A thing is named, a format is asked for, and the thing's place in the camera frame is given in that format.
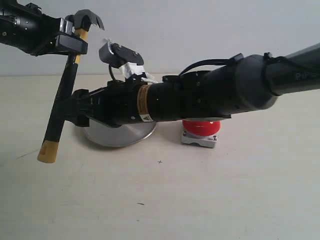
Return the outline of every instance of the metal hammer head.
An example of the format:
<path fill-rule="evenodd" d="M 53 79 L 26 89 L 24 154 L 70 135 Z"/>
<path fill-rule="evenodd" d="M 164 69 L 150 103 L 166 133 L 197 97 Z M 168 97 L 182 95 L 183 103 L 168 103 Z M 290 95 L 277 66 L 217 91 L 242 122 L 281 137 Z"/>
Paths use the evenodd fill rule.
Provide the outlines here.
<path fill-rule="evenodd" d="M 75 15 L 69 15 L 66 19 L 73 22 L 75 30 L 84 29 L 88 32 L 91 25 L 98 26 L 100 29 L 105 30 L 101 18 L 89 9 L 77 11 Z"/>

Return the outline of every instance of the white wall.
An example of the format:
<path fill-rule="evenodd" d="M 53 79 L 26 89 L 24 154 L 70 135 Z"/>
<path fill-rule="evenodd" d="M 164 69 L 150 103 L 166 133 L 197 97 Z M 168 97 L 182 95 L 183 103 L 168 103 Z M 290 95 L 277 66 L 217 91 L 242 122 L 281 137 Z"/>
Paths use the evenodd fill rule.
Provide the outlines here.
<path fill-rule="evenodd" d="M 31 0 L 20 0 L 27 4 Z M 237 53 L 287 55 L 320 42 L 319 0 L 33 0 L 43 12 L 65 17 L 90 9 L 105 31 L 92 28 L 79 72 L 103 74 L 102 39 L 137 50 L 149 72 L 179 72 L 207 58 Z M 63 56 L 28 56 L 0 45 L 0 75 L 60 74 Z"/>

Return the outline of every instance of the warning label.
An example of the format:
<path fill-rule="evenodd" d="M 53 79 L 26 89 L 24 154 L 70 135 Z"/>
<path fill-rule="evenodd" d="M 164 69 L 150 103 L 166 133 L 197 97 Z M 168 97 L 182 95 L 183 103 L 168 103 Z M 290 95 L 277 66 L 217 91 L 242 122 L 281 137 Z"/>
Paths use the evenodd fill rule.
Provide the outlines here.
<path fill-rule="evenodd" d="M 140 87 L 138 96 L 136 98 L 138 112 L 142 121 L 144 122 L 153 122 L 151 116 L 149 115 L 148 104 L 147 104 L 149 88 L 150 88 L 150 85 L 143 85 L 142 87 Z"/>

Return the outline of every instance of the hammer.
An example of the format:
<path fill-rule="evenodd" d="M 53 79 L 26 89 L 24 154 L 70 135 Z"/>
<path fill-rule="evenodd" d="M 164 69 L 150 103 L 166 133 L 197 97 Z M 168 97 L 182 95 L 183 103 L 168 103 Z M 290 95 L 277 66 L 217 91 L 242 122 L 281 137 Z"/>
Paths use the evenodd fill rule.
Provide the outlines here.
<path fill-rule="evenodd" d="M 88 9 L 80 10 L 75 15 L 69 15 L 66 19 L 73 23 L 74 34 L 81 39 L 86 40 L 91 25 L 98 26 L 105 30 L 104 24 L 100 17 Z M 46 164 L 56 162 L 57 152 L 61 133 L 65 120 L 57 116 L 55 113 L 57 105 L 72 95 L 75 79 L 77 75 L 78 65 L 80 62 L 80 54 L 70 53 L 65 64 L 65 68 L 61 77 L 61 81 L 54 99 L 49 122 L 44 135 L 43 143 L 37 159 Z"/>

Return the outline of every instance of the red button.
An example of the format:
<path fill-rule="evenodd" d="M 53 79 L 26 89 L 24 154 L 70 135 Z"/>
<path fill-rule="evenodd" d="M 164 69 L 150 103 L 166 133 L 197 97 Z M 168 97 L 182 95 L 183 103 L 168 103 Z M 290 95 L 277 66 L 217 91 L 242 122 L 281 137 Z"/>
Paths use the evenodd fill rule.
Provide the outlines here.
<path fill-rule="evenodd" d="M 211 136 L 219 132 L 221 128 L 220 121 L 186 121 L 183 120 L 182 124 L 189 133 L 198 136 Z"/>

